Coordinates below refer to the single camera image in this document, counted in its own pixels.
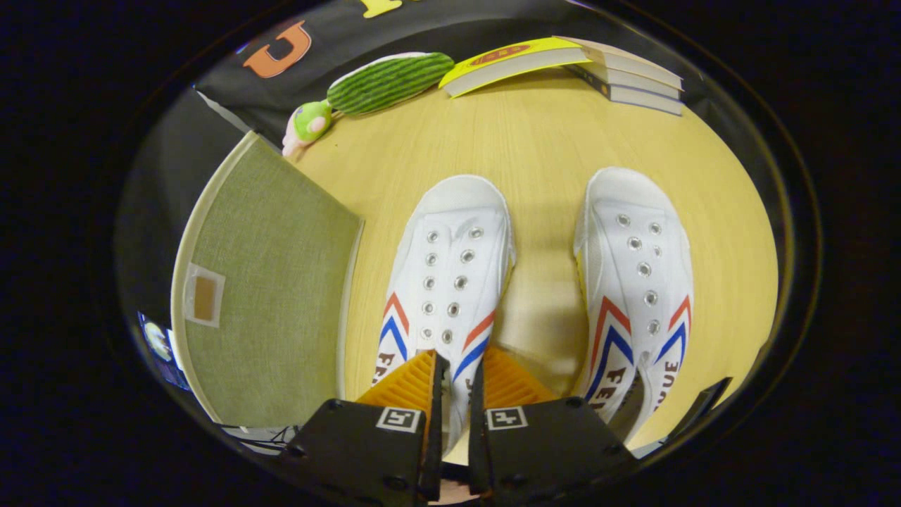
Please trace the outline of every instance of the book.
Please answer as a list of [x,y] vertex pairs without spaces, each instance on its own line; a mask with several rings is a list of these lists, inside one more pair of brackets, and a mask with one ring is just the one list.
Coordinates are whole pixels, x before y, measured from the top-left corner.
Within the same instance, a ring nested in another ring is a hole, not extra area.
[[438,88],[458,97],[476,88],[532,70],[591,61],[575,42],[557,37],[518,42],[484,52],[454,66]]
[[625,70],[608,69],[595,61],[590,61],[589,63],[577,63],[576,65],[580,66],[586,72],[594,74],[596,78],[604,81],[610,86],[637,88],[639,90],[649,91],[651,93],[663,95],[664,97],[679,100],[680,90],[678,88],[664,85],[654,79],[645,78],[638,74],[632,74]]
[[601,92],[601,95],[609,98],[611,102],[649,107],[682,116],[683,104],[674,98],[638,88],[610,85],[579,65],[565,65],[564,68],[582,78],[592,88]]
[[629,51],[624,51],[600,42],[586,41],[573,37],[562,37],[559,35],[555,35],[555,37],[563,41],[578,44],[587,57],[592,61],[603,65],[607,69],[630,72],[659,81],[669,87],[678,88],[679,90],[682,89],[682,78],[650,60],[631,54]]

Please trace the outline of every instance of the stuffed toy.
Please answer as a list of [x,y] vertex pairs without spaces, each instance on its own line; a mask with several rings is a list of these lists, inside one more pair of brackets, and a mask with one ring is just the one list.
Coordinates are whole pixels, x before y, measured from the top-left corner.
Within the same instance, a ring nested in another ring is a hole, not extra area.
[[[286,157],[319,139],[338,114],[375,113],[419,95],[453,69],[446,54],[407,52],[374,60],[332,83],[321,102],[308,102],[291,114],[282,140]],[[332,116],[332,109],[338,114]]]

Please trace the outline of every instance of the black background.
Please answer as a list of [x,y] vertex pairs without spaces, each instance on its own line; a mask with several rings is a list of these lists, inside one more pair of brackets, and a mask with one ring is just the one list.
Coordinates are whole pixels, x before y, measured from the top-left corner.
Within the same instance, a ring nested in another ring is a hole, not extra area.
[[[795,364],[738,430],[598,502],[875,502],[896,490],[888,480],[901,423],[889,291],[897,8],[635,4],[734,69],[783,120],[821,203],[825,276]],[[272,0],[22,3],[5,16],[12,150],[3,160],[14,185],[3,186],[3,266],[19,308],[3,327],[12,431],[0,502],[310,502],[203,432],[122,347],[109,244],[124,174],[103,162],[123,127],[186,62],[212,63],[201,51],[228,31],[248,40],[265,28],[241,24],[272,6],[286,9]]]

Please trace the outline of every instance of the light wood surface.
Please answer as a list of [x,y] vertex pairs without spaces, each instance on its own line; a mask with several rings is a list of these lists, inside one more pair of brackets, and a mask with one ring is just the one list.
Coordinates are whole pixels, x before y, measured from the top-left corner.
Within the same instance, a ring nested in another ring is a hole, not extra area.
[[[454,174],[505,194],[518,262],[492,336],[551,390],[569,394],[587,351],[587,316],[571,254],[588,179],[607,166],[667,192],[692,246],[694,329],[678,380],[629,447],[669,433],[697,393],[733,377],[766,340],[776,307],[776,251],[741,164],[695,114],[614,104],[563,69],[510,78],[450,99],[432,89],[386,111],[342,117],[296,166],[366,220],[350,295],[345,382],[369,387],[392,262],[423,193]],[[466,462],[465,438],[449,461]]]

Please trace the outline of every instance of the white sneaker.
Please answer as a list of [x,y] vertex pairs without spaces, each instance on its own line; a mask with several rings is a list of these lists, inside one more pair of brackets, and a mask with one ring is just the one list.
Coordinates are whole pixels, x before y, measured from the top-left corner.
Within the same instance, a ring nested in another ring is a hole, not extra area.
[[427,191],[397,247],[372,384],[423,350],[435,349],[447,359],[445,454],[466,426],[472,380],[515,261],[504,196],[490,181],[471,175]]
[[653,181],[607,168],[586,188],[573,254],[589,323],[576,394],[628,444],[685,359],[694,305],[688,238]]

